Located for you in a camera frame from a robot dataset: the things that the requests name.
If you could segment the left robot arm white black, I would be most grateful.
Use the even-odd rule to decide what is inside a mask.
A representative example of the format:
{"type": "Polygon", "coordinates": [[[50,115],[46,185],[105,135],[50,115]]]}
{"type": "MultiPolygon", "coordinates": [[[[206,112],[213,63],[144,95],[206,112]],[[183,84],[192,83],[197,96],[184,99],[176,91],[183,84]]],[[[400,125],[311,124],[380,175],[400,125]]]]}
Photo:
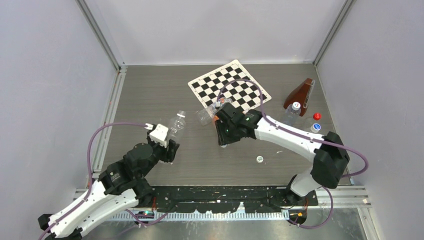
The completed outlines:
{"type": "Polygon", "coordinates": [[[114,215],[153,202],[153,188],[146,176],[158,162],[171,163],[180,145],[170,140],[166,147],[148,139],[110,164],[91,188],[65,209],[38,218],[42,240],[81,240],[114,215]]]}

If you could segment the black white chessboard mat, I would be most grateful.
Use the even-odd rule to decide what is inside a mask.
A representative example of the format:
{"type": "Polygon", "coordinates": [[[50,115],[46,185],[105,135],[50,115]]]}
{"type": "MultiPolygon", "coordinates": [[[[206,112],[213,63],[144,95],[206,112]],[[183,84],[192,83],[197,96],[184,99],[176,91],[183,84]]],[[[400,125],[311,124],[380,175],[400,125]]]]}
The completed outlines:
{"type": "Polygon", "coordinates": [[[237,59],[189,81],[187,85],[204,107],[210,106],[218,97],[224,97],[231,99],[235,108],[247,112],[272,99],[237,59]]]}

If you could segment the orange crushed plastic bottle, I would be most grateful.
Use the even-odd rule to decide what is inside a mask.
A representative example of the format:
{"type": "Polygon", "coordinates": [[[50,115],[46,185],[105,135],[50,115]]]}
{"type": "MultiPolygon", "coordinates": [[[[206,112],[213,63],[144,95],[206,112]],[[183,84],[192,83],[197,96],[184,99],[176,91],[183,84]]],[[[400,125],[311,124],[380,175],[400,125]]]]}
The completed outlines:
{"type": "Polygon", "coordinates": [[[219,117],[217,116],[217,115],[215,115],[214,117],[213,117],[213,122],[214,123],[216,123],[217,121],[219,121],[220,119],[219,119],[219,117]]]}

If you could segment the clear bottle blue label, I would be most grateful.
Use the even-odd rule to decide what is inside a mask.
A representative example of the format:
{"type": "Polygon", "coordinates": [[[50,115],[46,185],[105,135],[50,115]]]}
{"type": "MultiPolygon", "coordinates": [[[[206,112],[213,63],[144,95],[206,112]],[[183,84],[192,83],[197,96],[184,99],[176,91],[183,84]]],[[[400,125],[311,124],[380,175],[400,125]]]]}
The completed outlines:
{"type": "Polygon", "coordinates": [[[214,101],[206,108],[199,110],[195,113],[197,120],[202,126],[206,126],[211,123],[216,116],[216,113],[223,107],[226,103],[232,103],[231,98],[221,97],[218,101],[214,101]]]}

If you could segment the upright bottle white red cap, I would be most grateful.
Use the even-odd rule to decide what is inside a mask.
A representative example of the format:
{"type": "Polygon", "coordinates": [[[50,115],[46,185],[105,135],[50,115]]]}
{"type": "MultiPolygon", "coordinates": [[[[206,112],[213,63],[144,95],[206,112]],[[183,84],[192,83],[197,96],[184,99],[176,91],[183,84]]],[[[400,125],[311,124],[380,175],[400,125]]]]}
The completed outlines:
{"type": "Polygon", "coordinates": [[[301,104],[297,101],[289,104],[282,117],[282,123],[287,126],[293,126],[301,113],[301,104]]]}

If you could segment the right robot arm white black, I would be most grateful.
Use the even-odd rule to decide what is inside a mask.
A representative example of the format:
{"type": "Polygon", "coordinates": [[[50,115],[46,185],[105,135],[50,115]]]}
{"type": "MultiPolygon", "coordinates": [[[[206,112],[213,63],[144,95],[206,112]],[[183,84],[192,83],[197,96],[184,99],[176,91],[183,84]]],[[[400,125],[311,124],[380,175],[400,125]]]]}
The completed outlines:
{"type": "Polygon", "coordinates": [[[243,113],[225,103],[216,113],[215,127],[220,146],[243,138],[251,138],[279,145],[305,159],[312,166],[292,177],[284,190],[291,205],[299,205],[310,192],[325,187],[335,189],[350,161],[338,134],[310,133],[274,120],[258,110],[243,113]]]}

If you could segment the white green cap front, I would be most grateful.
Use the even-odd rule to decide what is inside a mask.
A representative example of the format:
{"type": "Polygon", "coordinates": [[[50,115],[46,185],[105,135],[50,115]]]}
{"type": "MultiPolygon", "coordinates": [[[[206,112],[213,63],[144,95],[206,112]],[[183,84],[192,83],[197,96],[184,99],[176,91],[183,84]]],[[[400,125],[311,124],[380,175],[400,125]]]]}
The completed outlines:
{"type": "Polygon", "coordinates": [[[259,155],[259,156],[256,157],[257,163],[262,163],[263,161],[264,161],[264,158],[262,156],[259,155]]]}

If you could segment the clear plastic bottle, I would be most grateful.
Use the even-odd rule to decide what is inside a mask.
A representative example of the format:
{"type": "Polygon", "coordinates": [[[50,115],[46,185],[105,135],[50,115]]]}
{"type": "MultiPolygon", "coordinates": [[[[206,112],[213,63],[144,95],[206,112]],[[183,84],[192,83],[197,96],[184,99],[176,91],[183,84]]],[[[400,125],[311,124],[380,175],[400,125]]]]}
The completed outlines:
{"type": "Polygon", "coordinates": [[[167,139],[173,140],[175,142],[178,142],[181,140],[184,130],[186,128],[186,112],[183,110],[180,110],[176,116],[170,119],[168,124],[168,134],[167,139]]]}

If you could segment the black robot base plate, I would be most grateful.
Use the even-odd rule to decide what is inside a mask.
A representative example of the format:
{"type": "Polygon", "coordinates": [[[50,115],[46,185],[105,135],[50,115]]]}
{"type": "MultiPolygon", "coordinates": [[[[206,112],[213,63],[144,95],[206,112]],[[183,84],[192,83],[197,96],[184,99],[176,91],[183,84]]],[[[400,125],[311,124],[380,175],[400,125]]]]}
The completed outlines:
{"type": "Polygon", "coordinates": [[[295,207],[318,205],[312,191],[298,200],[286,195],[284,186],[154,186],[149,207],[162,213],[276,213],[295,207]]]}

